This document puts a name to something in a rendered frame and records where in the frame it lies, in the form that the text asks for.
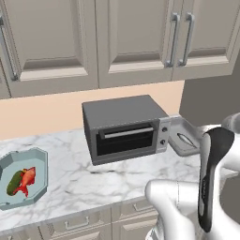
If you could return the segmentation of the grey fish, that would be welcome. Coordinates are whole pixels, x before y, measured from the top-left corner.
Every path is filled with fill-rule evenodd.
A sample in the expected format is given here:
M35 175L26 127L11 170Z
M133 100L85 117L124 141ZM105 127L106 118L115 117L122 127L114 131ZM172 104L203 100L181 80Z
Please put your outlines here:
M193 143L193 141L187 137L185 134L177 133L178 138L185 144L192 146L193 148L197 148L197 146Z

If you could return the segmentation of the red fish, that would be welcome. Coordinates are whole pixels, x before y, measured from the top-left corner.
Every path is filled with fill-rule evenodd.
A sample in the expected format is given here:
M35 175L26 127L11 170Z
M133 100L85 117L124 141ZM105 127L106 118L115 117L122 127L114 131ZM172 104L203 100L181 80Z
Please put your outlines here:
M27 187L35 183L35 177L36 177L35 167L32 167L30 169L24 169L20 185L13 191L13 193L16 194L18 191L21 191L22 193L25 194L25 197L28 197Z

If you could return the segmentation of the green cucumber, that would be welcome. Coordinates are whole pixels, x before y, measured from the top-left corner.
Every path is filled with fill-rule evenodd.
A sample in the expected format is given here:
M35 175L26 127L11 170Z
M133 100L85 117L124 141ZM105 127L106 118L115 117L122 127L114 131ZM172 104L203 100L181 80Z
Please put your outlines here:
M16 189L20 186L21 181L23 180L23 175L23 171L17 171L14 173L7 185L7 195L13 196L15 194Z

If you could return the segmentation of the grey toaster oven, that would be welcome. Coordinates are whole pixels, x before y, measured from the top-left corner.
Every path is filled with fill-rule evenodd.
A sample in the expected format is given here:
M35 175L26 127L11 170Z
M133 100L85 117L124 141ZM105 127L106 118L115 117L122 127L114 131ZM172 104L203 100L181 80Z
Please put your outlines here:
M120 97L88 101L82 104L84 134L93 165L165 152L171 129L171 117L149 96ZM104 156L97 154L96 136L101 129L140 123L152 123L156 128L153 145Z

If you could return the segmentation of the black glass toaster oven door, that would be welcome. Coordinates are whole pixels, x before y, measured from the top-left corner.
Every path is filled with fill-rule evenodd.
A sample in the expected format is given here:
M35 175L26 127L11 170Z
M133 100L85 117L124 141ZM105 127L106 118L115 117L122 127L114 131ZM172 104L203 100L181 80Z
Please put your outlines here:
M150 147L153 145L153 137L156 133L156 128L152 123L140 123L127 125L122 127L110 127L101 129L105 133L115 133L121 131L128 131L132 129L139 128L154 128L154 131L133 134L123 137L116 137L111 139L101 139L99 133L96 136L97 139L97 154L99 156L114 154L114 153L122 153L130 150L140 149L144 147Z

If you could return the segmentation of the dark grey fridge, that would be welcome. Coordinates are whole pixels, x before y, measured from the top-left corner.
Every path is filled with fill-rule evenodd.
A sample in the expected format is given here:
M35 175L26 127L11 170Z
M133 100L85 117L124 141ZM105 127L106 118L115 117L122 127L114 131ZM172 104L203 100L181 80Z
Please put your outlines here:
M240 113L240 53L232 75L186 80L179 113L196 127Z

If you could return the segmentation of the beige drawer front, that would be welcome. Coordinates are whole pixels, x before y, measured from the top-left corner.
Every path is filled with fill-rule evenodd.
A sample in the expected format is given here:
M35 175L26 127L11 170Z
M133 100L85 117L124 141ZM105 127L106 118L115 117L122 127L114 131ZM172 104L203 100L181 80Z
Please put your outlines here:
M137 215L144 214L144 213L155 210L155 208L153 207L153 209L151 209L149 211L136 212L132 206L132 204L134 204L134 203L136 203L139 208L151 205L149 203L149 201L146 200L145 197L139 197L139 198L135 198L135 199L130 199L130 200L114 203L112 205L112 221L118 221L118 220L122 220L125 218L135 217Z
M69 225L77 225L85 222L89 217L88 226L67 231L65 221ZM86 210L62 217L46 220L39 230L44 240L112 240L111 209Z
M42 240L37 227L0 235L0 240Z

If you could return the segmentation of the beige base cupboard door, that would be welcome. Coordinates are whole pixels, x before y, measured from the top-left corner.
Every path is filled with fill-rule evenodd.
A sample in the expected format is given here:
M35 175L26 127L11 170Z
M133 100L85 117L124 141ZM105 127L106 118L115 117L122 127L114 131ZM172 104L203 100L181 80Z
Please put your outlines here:
M112 240L145 240L156 220L147 218L126 219L112 224Z

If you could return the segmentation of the beige wall cupboard door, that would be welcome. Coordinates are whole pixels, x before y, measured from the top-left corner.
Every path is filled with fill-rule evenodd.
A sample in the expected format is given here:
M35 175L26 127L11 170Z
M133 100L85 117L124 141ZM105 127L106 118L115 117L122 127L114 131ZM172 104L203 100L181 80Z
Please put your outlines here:
M2 61L0 60L0 99L11 98L8 82L5 71L3 69Z
M10 95L31 97L98 87L95 0L0 0L12 81Z
M183 0L96 0L101 88L169 82L175 23Z
M195 16L187 64L183 58L188 25ZM240 50L240 0L183 0L172 80L190 80L233 73Z

